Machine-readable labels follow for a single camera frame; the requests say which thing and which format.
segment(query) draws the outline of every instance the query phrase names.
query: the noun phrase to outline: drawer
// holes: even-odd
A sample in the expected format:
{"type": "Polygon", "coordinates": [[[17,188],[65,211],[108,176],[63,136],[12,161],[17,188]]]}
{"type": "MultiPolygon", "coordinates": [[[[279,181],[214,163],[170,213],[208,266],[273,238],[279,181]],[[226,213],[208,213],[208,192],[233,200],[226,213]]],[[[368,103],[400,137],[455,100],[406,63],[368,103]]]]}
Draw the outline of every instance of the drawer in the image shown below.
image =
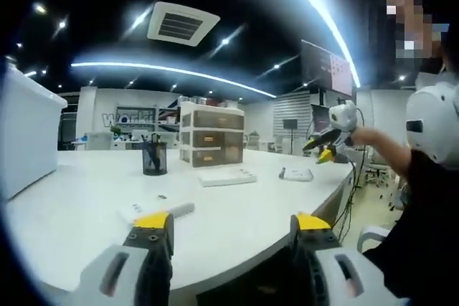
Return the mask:
{"type": "Polygon", "coordinates": [[[226,146],[223,148],[222,164],[238,164],[242,163],[243,149],[241,146],[226,146]]]}
{"type": "Polygon", "coordinates": [[[181,126],[189,127],[191,125],[191,114],[186,114],[181,118],[181,126]]]}
{"type": "Polygon", "coordinates": [[[189,145],[189,136],[190,136],[190,133],[189,132],[183,132],[183,133],[180,133],[180,143],[183,144],[183,145],[189,145]]]}
{"type": "Polygon", "coordinates": [[[242,144],[244,142],[244,133],[231,133],[231,132],[223,132],[224,133],[224,143],[223,146],[237,146],[242,148],[242,144]]]}
{"type": "Polygon", "coordinates": [[[244,129],[244,116],[195,110],[193,126],[198,128],[244,129]]]}
{"type": "Polygon", "coordinates": [[[222,165],[224,163],[221,150],[194,150],[192,154],[194,168],[222,165]]]}
{"type": "Polygon", "coordinates": [[[180,159],[189,163],[189,150],[180,150],[180,159]]]}
{"type": "Polygon", "coordinates": [[[224,134],[214,130],[195,130],[193,132],[193,147],[222,147],[224,134]]]}

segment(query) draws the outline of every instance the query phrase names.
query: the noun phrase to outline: cable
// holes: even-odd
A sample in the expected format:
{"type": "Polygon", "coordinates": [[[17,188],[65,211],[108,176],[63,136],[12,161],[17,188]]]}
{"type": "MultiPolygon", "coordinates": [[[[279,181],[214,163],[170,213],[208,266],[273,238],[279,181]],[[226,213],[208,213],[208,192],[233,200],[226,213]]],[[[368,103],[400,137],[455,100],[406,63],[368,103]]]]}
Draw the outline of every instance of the cable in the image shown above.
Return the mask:
{"type": "Polygon", "coordinates": [[[313,122],[314,122],[314,121],[311,120],[311,121],[309,122],[308,129],[306,129],[306,142],[308,142],[308,140],[309,140],[308,134],[309,134],[309,130],[311,129],[311,125],[313,124],[313,122]]]}
{"type": "MultiPolygon", "coordinates": [[[[357,108],[356,110],[360,113],[362,126],[364,127],[365,126],[364,114],[359,108],[357,108]]],[[[339,235],[338,235],[338,241],[339,241],[340,244],[342,243],[344,238],[346,238],[347,234],[349,233],[349,230],[351,229],[352,200],[354,198],[354,194],[356,193],[357,186],[359,185],[359,182],[360,182],[361,171],[362,171],[362,168],[364,166],[365,154],[366,154],[366,145],[364,145],[364,150],[363,150],[363,155],[362,155],[362,162],[360,164],[359,174],[357,176],[356,176],[355,164],[354,164],[354,162],[349,160],[349,162],[352,165],[352,172],[353,172],[353,176],[354,176],[354,182],[352,184],[352,189],[349,192],[349,197],[348,197],[348,199],[346,201],[346,205],[344,206],[344,210],[342,211],[341,215],[337,218],[337,220],[335,221],[335,223],[331,227],[331,228],[334,228],[337,225],[337,223],[341,220],[341,218],[344,216],[343,223],[341,225],[341,228],[339,229],[339,235]],[[344,233],[344,235],[341,238],[341,235],[343,234],[343,230],[344,230],[344,227],[346,225],[346,220],[348,219],[348,217],[349,217],[348,227],[347,227],[346,232],[344,233]]]]}

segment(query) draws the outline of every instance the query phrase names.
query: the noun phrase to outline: pen holder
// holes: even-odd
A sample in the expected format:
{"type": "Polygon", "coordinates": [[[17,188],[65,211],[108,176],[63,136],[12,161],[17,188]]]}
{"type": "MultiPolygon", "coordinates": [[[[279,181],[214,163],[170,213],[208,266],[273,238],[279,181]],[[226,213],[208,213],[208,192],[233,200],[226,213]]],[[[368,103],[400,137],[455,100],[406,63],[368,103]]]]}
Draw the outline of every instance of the pen holder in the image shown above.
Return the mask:
{"type": "Polygon", "coordinates": [[[143,143],[142,162],[144,175],[165,175],[167,173],[166,144],[143,143]]]}

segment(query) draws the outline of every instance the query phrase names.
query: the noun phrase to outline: monitor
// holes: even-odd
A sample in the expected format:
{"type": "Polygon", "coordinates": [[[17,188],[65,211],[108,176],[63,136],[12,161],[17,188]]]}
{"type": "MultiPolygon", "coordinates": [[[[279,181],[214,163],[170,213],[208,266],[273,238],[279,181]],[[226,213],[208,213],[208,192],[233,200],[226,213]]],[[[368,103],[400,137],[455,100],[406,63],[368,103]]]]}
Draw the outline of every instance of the monitor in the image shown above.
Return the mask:
{"type": "Polygon", "coordinates": [[[283,120],[284,129],[298,129],[298,120],[283,120]]]}
{"type": "Polygon", "coordinates": [[[303,39],[301,70],[304,82],[352,96],[354,80],[347,60],[303,39]]]}
{"type": "Polygon", "coordinates": [[[313,111],[314,132],[321,132],[330,124],[330,118],[328,117],[328,108],[314,104],[311,104],[311,108],[313,111]]]}

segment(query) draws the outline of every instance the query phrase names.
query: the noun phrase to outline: white table surface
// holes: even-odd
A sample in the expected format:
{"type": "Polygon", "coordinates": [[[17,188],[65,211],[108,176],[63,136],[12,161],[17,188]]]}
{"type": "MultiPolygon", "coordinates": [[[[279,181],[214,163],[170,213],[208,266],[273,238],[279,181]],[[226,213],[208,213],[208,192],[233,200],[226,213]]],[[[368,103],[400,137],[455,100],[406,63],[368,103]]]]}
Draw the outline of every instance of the white table surface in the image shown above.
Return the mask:
{"type": "Polygon", "coordinates": [[[290,216],[313,213],[351,172],[350,164],[245,150],[243,166],[257,174],[257,183],[203,188],[196,169],[178,154],[168,150],[166,175],[145,176],[140,150],[59,152],[57,170],[6,205],[12,236],[35,276],[74,290],[92,259],[124,242],[130,226],[119,208],[192,201],[195,212],[175,221],[171,288],[210,290],[285,246],[290,216]],[[309,167],[314,180],[281,181],[283,166],[309,167]]]}

